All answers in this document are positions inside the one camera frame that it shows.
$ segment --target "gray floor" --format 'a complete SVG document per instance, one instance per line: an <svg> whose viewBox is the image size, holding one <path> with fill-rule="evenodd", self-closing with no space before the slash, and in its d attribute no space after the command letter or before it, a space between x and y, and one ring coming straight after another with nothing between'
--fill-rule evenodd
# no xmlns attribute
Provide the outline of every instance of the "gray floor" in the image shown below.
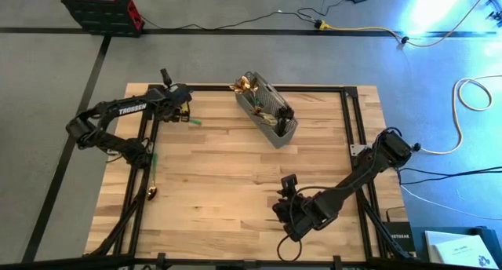
<svg viewBox="0 0 502 270"><path fill-rule="evenodd" d="M323 0L135 0L143 15L163 27L233 23L276 9L319 8ZM325 6L339 0L326 0ZM332 25L383 25L395 30L447 31L476 0L369 0L332 10ZM494 30L479 6L462 31ZM76 27L59 0L0 0L0 27ZM311 26L276 16L246 28ZM0 35L0 263L19 261L35 225L66 134L102 38L88 35ZM376 85L386 123L399 127L409 142L444 150L456 143L451 119L451 87L462 77L500 73L502 43L491 38L449 38L433 48L404 50L392 38L145 35L113 38L91 105L123 96L127 82L160 82L167 68L179 82L226 82L258 71L273 83ZM502 140L500 80L486 81L493 108L475 113L459 106L465 140L446 156L415 155L409 166L457 172L497 166ZM466 100L486 103L466 86ZM106 157L75 150L37 259L82 254L96 205ZM403 180L426 178L403 174ZM502 218L496 208L502 188L497 175L478 175L409 187L418 195L484 217ZM478 226L502 231L502 224L445 210L402 191L415 226Z"/></svg>

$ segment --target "gray mesh basket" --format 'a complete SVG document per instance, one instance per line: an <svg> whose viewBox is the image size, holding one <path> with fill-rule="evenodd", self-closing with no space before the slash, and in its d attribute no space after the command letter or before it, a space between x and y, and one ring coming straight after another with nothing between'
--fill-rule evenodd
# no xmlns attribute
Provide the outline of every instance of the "gray mesh basket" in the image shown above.
<svg viewBox="0 0 502 270"><path fill-rule="evenodd" d="M288 105L284 98L282 98L274 87L266 82L258 73L246 72L244 74L249 81L257 78L258 90L256 91L256 99L263 106L262 112L275 115L277 110L281 107ZM293 118L286 124L286 132L282 137L278 136L276 131L276 126L270 126L263 123L262 118L253 115L254 102L253 95L251 93L235 94L235 99L238 104L244 110L244 112L249 116L249 118L256 124L261 133L274 145L275 148L281 148L288 144L293 138L296 127L298 126L298 121Z"/></svg>

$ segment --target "wooden table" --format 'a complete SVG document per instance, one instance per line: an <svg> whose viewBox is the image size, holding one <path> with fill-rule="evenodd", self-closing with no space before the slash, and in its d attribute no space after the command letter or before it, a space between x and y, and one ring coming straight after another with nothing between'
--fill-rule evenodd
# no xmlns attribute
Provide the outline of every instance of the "wooden table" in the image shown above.
<svg viewBox="0 0 502 270"><path fill-rule="evenodd" d="M130 83L125 96L146 89L147 84ZM385 128L377 88L359 86L358 93L371 142ZM295 110L299 126L291 143L278 150L236 104L232 92L192 94L191 117L202 121L201 126L160 125L155 145L158 194L145 204L138 257L165 252L169 258L278 260L275 248L285 233L271 207L279 198L280 179L296 173L299 188L331 186L351 172L340 94L282 95ZM115 133L136 137L139 122L140 114L122 117ZM86 252L98 247L117 222L128 175L122 159L107 165ZM403 206L395 173L382 173L375 185L381 213ZM391 216L406 219L404 210L392 210ZM370 222L369 227L377 255ZM330 261L340 255L343 261L364 261L355 196L346 200L332 224L309 232L303 244L300 260ZM288 240L281 251L284 258L293 258L298 245Z"/></svg>

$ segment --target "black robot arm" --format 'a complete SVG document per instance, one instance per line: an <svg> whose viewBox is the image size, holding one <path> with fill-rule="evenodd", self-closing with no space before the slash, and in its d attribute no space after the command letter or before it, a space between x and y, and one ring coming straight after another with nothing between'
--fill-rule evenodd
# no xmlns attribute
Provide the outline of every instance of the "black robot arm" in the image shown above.
<svg viewBox="0 0 502 270"><path fill-rule="evenodd" d="M98 147L104 152L117 151L131 166L144 168L148 164L147 148L142 140L127 140L107 133L110 122L120 116L149 110L154 118L164 122L190 120L190 90L184 84L172 84L165 69L161 70L164 86L150 88L144 95L100 102L94 108L79 113L66 126L79 149Z"/></svg>
<svg viewBox="0 0 502 270"><path fill-rule="evenodd" d="M282 178L283 189L278 193L283 199L273 205L273 211L285 223L284 230L291 240L297 242L311 229L321 230L334 221L345 199L368 184L378 173L405 165L412 150L418 149L417 145L411 148L394 130L385 130L371 148L358 154L353 172L336 187L323 188L322 192L305 197L299 193L302 188L298 191L295 188L295 174Z"/></svg>

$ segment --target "yellow extension cord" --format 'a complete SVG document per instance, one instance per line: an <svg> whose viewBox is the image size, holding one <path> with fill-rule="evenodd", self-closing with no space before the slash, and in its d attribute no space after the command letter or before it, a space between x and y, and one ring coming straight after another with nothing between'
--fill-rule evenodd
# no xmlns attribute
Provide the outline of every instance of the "yellow extension cord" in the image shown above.
<svg viewBox="0 0 502 270"><path fill-rule="evenodd" d="M433 43L427 44L427 45L418 45L418 44L410 42L410 41L406 41L406 43L409 43L410 45L417 46L417 47L429 47L429 46L435 46L435 45L437 45L438 43L440 43L443 40L445 40L445 38L448 38L458 28L458 26L460 26L460 24L462 24L464 22L464 20L467 18L467 16L469 16L469 14L480 3L480 1L481 0L478 0L471 7L471 9L469 10L469 12L467 12L467 14L465 14L464 18L462 18L462 20L460 20L460 22L458 22L458 24L451 31L449 31L444 37L440 38L437 42L433 42ZM396 39L398 39L400 41L402 41L402 39L403 39L403 37L401 35L396 34L393 30L390 30L390 29L388 29L386 27L332 27L332 26L328 25L324 20L321 20L321 25L318 27L318 29L321 30L321 31L324 31L324 30L334 30L334 31L369 31L369 30L378 30L378 31L389 32L392 35L394 35L396 37Z"/></svg>

